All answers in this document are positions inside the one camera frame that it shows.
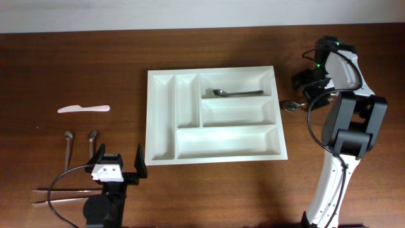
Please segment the right small metal teaspoon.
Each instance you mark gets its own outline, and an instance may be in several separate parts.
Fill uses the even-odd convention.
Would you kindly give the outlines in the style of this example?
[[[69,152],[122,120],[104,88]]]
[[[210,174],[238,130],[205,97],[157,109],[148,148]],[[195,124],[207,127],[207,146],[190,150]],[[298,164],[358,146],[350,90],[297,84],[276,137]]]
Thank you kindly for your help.
[[[93,157],[94,154],[94,143],[97,137],[98,131],[96,129],[92,130],[89,134],[88,140],[89,140],[89,158]]]

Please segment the left small metal teaspoon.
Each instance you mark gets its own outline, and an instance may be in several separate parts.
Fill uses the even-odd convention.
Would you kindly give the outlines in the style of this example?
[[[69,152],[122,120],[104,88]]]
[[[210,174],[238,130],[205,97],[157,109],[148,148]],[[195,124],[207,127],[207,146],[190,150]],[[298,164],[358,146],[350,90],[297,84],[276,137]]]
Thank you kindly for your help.
[[[66,139],[66,149],[65,149],[65,171],[69,169],[70,156],[72,152],[72,142],[74,138],[74,133],[67,130],[64,134]]]

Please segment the white plastic cutlery tray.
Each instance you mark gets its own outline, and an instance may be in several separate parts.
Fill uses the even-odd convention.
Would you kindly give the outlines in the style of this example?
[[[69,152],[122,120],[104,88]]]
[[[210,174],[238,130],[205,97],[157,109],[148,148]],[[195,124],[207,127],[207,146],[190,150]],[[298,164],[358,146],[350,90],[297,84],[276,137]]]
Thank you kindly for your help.
[[[202,98],[207,89],[264,94]],[[148,165],[285,160],[274,68],[148,71],[145,154]]]

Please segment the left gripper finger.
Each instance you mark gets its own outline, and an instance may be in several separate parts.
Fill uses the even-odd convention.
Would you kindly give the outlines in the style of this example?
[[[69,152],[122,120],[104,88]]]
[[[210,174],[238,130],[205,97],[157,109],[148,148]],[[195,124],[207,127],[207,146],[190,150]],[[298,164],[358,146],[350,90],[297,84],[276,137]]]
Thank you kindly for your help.
[[[137,146],[135,155],[134,167],[139,179],[146,179],[148,177],[147,167],[144,161],[143,149],[141,143]]]
[[[102,160],[104,154],[105,154],[105,144],[102,143],[102,145],[100,145],[99,149],[94,154],[94,156],[89,160],[89,164],[90,165],[98,164]]]

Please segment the pink plastic knife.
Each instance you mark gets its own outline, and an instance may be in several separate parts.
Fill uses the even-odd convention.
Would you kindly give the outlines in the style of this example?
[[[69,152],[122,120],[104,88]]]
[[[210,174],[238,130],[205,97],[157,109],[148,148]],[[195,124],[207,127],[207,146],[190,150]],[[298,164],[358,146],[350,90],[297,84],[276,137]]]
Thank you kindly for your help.
[[[110,111],[111,107],[109,105],[100,105],[100,106],[89,106],[82,107],[80,105],[71,105],[60,108],[58,113],[71,113],[71,112],[82,112],[82,111],[94,111],[94,112],[107,112]]]

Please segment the small metal teaspoon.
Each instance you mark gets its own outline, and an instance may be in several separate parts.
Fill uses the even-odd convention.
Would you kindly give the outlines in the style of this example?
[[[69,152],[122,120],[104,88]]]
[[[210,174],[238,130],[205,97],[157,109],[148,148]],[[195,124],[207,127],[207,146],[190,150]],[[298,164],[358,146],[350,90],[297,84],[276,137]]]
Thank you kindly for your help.
[[[66,139],[66,149],[65,149],[65,171],[69,169],[70,156],[72,152],[72,142],[74,138],[74,133],[67,130],[64,134]]]
[[[98,131],[96,129],[92,130],[89,134],[88,140],[89,140],[89,158],[93,157],[94,154],[94,143],[97,137]]]

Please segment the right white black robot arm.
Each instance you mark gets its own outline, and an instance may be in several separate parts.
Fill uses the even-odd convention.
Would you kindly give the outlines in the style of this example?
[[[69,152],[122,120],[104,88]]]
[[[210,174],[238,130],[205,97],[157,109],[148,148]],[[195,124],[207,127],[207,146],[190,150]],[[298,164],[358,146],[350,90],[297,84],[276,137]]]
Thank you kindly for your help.
[[[316,66],[292,76],[292,88],[306,99],[307,114],[334,104],[323,124],[321,137],[309,134],[324,149],[320,181],[300,227],[338,227],[339,211],[351,175],[365,154],[371,151],[388,107],[384,97],[368,87],[358,67],[354,45],[337,37],[318,39],[311,61]]]

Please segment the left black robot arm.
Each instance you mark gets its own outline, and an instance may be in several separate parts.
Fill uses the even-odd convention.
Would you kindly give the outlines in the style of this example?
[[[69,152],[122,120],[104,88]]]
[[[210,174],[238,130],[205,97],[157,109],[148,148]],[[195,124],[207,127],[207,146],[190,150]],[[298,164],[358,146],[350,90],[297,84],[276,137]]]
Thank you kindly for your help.
[[[105,150],[106,146],[102,144],[85,167],[92,180],[102,185],[101,193],[91,196],[84,204],[87,227],[121,227],[127,187],[139,185],[139,181],[148,176],[141,144],[135,155],[135,172],[124,172],[121,154]]]

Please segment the metal tablespoon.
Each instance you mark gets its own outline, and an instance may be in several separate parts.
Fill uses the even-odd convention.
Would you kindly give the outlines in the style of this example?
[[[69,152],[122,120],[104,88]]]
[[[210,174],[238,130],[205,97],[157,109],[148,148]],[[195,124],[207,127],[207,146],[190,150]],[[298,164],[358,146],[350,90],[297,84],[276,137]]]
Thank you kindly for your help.
[[[285,111],[294,112],[294,111],[297,111],[298,109],[302,108],[303,106],[306,106],[307,104],[308,104],[307,102],[298,103],[295,101],[285,101],[282,103],[282,108]]]
[[[245,91],[245,92],[226,92],[221,89],[207,89],[202,95],[202,98],[231,98],[231,97],[243,97],[243,96],[260,96],[264,91]]]

